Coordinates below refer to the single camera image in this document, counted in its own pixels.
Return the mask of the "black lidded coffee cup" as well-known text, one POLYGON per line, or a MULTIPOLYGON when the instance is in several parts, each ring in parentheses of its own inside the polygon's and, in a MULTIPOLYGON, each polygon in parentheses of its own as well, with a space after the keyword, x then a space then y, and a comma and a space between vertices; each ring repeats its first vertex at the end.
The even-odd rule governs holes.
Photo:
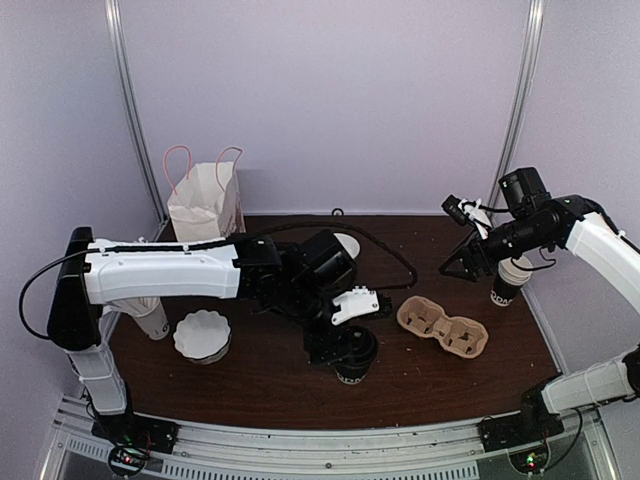
POLYGON ((379 343, 376 336, 364 327, 348 327, 346 334, 349 340, 348 355, 335 365, 335 372, 340 382, 354 386, 368 374, 378 355, 379 343))

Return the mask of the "brown cardboard cup carrier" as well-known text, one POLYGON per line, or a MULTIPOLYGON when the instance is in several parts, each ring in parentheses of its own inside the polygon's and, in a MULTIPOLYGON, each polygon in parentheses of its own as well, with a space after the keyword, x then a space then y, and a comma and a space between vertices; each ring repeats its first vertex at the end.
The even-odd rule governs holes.
POLYGON ((419 338, 437 340, 442 349, 463 359, 481 355, 489 340, 480 322, 449 316, 441 305, 421 296, 412 296, 402 303, 396 312, 396 322, 419 338))

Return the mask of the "white paper takeout bag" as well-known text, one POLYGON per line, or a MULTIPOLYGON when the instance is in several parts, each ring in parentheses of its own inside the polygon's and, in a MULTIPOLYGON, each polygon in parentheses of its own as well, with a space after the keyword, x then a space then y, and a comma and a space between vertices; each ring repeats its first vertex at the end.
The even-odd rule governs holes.
POLYGON ((171 195, 167 201, 176 239, 196 242, 244 233, 246 226, 236 171, 243 150, 227 147, 216 161, 195 163, 187 146, 172 146, 163 157, 166 178, 170 177, 170 155, 178 150, 187 154, 186 173, 179 182, 169 183, 171 195))

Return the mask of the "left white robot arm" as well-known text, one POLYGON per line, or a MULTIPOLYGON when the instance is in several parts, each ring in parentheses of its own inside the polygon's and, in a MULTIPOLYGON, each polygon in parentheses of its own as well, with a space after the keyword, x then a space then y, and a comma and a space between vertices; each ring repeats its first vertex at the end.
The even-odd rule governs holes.
POLYGON ((196 243, 120 243, 77 228, 60 271, 47 322, 49 339, 68 355, 97 416, 123 444, 144 424, 99 328, 103 309, 137 319, 151 338, 164 335, 156 310, 164 297, 255 300, 302 326, 314 364, 353 368, 360 341, 347 323, 378 308, 375 292, 355 287, 355 259, 322 230, 301 243, 234 234, 196 243))

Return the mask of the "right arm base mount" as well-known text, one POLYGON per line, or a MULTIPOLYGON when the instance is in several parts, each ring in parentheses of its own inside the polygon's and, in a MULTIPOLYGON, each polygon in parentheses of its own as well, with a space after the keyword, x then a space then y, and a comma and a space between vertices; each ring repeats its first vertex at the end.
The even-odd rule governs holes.
POLYGON ((486 453, 512 449, 541 442, 564 432, 558 415, 539 422, 525 420, 523 415, 513 413, 502 417, 485 417, 477 424, 478 434, 486 453))

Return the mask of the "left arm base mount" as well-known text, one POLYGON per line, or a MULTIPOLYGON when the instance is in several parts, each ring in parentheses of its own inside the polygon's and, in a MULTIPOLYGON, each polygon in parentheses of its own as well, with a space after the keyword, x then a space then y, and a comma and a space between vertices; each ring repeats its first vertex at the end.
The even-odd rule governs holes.
POLYGON ((91 433, 114 444, 134 446, 151 452, 171 454, 179 425, 168 420, 135 413, 96 415, 91 433))

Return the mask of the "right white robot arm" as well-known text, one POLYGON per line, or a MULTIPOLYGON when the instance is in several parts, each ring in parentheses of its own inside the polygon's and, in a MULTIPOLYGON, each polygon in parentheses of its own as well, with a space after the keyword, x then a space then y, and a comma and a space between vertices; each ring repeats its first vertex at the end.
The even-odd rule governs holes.
MULTIPOLYGON (((491 275, 503 260, 514 261, 534 249, 569 251, 613 286, 633 307, 639 306, 639 249, 619 230, 604 208, 580 195, 554 198, 533 167, 516 169, 498 181, 512 221, 492 227, 480 219, 480 202, 449 196, 443 210, 473 230, 440 266, 442 275, 471 282, 491 275)), ((535 440, 551 416, 588 405, 639 396, 639 351, 632 349, 570 375, 535 387, 513 419, 519 440, 535 440)))

